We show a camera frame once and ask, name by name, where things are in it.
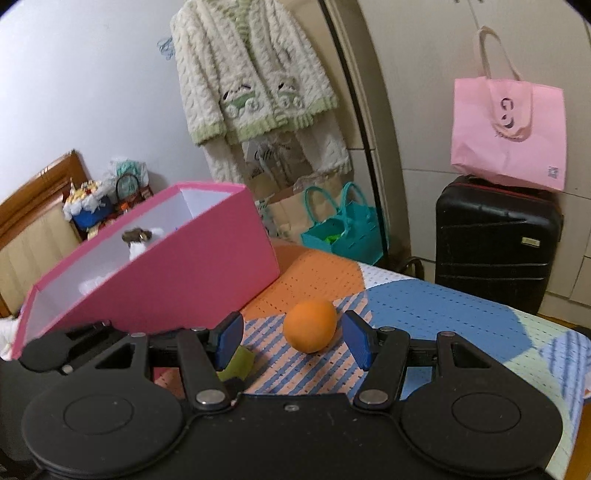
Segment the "orange plush ball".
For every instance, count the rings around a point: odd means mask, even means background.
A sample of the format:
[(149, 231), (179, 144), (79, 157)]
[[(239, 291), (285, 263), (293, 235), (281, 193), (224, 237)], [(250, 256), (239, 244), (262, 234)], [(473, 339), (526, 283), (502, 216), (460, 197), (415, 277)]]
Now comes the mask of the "orange plush ball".
[(305, 300), (287, 312), (283, 337), (295, 350), (311, 354), (325, 349), (337, 330), (338, 313), (329, 300)]

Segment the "brown paper bag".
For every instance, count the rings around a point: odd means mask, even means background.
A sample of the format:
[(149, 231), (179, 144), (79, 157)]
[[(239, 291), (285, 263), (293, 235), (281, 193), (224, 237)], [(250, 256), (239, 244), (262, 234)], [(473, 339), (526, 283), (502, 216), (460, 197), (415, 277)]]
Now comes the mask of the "brown paper bag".
[(293, 188), (288, 187), (257, 202), (260, 219), (271, 238), (301, 244), (301, 234), (314, 225), (308, 216), (304, 199), (308, 199), (311, 212), (318, 221), (324, 221), (335, 214), (335, 208), (324, 194), (315, 191), (304, 196), (304, 191), (294, 192)]

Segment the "pink tote bag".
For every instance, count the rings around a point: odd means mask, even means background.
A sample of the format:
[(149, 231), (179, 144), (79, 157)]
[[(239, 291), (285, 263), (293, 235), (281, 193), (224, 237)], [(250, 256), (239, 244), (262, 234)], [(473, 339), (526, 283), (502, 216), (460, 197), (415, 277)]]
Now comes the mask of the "pink tote bag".
[(451, 165), (459, 172), (512, 187), (562, 192), (567, 173), (563, 90), (512, 76), (495, 79), (485, 41), (498, 34), (481, 27), (474, 40), (478, 75), (454, 85)]

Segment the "pink storage box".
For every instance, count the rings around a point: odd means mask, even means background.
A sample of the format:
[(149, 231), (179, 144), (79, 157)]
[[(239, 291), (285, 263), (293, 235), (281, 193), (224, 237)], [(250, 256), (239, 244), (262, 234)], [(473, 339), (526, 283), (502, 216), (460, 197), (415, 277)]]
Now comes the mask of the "pink storage box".
[[(164, 236), (129, 260), (124, 231)], [(88, 295), (78, 285), (113, 271)], [(216, 326), (280, 275), (252, 194), (242, 184), (177, 183), (83, 242), (31, 288), (12, 347), (106, 321), (127, 333)]]

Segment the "dark woven handbag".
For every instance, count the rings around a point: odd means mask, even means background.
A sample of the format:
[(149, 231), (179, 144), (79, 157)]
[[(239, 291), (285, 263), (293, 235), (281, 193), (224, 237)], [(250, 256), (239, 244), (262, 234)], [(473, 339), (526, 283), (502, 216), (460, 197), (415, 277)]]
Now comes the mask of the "dark woven handbag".
[(136, 175), (124, 173), (116, 180), (114, 194), (115, 212), (123, 214), (150, 198), (153, 192), (149, 186), (142, 186)]

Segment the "cream knitted cardigan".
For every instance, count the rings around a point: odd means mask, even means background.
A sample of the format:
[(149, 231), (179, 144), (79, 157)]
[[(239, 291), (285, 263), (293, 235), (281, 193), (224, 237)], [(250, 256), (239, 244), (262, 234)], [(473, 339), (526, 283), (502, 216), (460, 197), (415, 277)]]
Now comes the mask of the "cream knitted cardigan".
[(279, 1), (187, 1), (170, 21), (187, 129), (217, 182), (249, 183), (242, 145), (293, 133), (315, 172), (346, 174), (338, 96)]

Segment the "wooden headboard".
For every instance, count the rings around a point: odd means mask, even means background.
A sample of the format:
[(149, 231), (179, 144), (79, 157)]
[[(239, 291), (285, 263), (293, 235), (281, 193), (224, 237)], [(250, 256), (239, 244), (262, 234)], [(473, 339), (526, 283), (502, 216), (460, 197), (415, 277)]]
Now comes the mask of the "wooden headboard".
[(1, 316), (16, 316), (32, 286), (82, 242), (65, 220), (63, 200), (88, 180), (72, 150), (1, 204)]

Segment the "beige wardrobe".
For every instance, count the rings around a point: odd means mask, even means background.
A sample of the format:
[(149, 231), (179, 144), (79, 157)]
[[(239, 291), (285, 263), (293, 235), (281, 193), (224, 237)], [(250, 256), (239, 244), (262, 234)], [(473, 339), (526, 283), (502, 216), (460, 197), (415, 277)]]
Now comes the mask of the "beige wardrobe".
[(565, 1), (363, 1), (407, 190), (412, 252), (435, 256), (454, 167), (534, 164), (565, 216), (543, 313), (590, 321), (590, 24)]

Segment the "green plush leaf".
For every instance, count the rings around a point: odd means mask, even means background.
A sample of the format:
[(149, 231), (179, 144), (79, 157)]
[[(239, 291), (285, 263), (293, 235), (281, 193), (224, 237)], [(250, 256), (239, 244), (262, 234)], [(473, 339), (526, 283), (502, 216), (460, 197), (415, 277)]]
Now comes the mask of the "green plush leaf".
[(249, 377), (250, 371), (252, 371), (254, 359), (256, 359), (256, 355), (252, 351), (243, 346), (239, 346), (226, 368), (218, 372), (217, 376), (222, 382), (235, 378), (245, 381), (246, 378)]

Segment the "patchwork bed cover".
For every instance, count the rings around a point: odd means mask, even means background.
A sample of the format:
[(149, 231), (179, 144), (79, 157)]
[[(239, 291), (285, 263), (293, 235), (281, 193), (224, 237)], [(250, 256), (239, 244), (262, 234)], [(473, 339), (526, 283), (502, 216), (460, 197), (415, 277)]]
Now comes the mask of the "patchwork bed cover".
[(256, 352), (250, 393), (353, 396), (363, 377), (341, 341), (304, 355), (280, 334), (284, 315), (304, 300), (330, 300), (371, 325), (394, 326), (417, 339), (452, 330), (546, 394), (563, 418), (548, 469), (557, 479), (590, 473), (590, 340), (555, 322), (378, 267), (286, 241), (273, 241), (280, 276), (242, 308), (245, 344)]

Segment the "teal plastic basket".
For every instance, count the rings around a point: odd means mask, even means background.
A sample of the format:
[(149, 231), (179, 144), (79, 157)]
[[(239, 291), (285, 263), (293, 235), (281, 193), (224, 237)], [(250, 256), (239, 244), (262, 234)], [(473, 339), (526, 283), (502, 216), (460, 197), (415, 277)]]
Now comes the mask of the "teal plastic basket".
[[(319, 221), (311, 210), (312, 193), (322, 194), (335, 214)], [(301, 233), (304, 247), (369, 265), (375, 265), (383, 258), (384, 247), (377, 210), (368, 204), (355, 182), (348, 182), (342, 187), (339, 206), (328, 191), (309, 186), (304, 190), (304, 208), (312, 222), (311, 228)]]

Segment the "white panda plush toy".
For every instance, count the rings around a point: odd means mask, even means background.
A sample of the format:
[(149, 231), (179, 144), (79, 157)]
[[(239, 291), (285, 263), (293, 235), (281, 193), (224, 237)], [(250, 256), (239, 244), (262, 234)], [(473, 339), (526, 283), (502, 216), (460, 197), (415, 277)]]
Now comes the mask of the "white panda plush toy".
[[(152, 243), (161, 239), (163, 236), (164, 230), (161, 228), (142, 229), (140, 227), (136, 227), (131, 230), (124, 231), (121, 234), (121, 239), (128, 247), (129, 260), (132, 261), (143, 254)], [(88, 295), (113, 274), (114, 272), (111, 271), (104, 275), (98, 275), (94, 278), (82, 281), (78, 285), (79, 293), (81, 295)]]

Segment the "black suitcase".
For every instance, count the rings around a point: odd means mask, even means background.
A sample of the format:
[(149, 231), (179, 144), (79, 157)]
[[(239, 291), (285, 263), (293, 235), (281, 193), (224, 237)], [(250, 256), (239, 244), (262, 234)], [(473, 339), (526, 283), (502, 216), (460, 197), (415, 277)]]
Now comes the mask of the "black suitcase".
[(435, 282), (537, 314), (563, 225), (554, 193), (460, 176), (436, 203)]

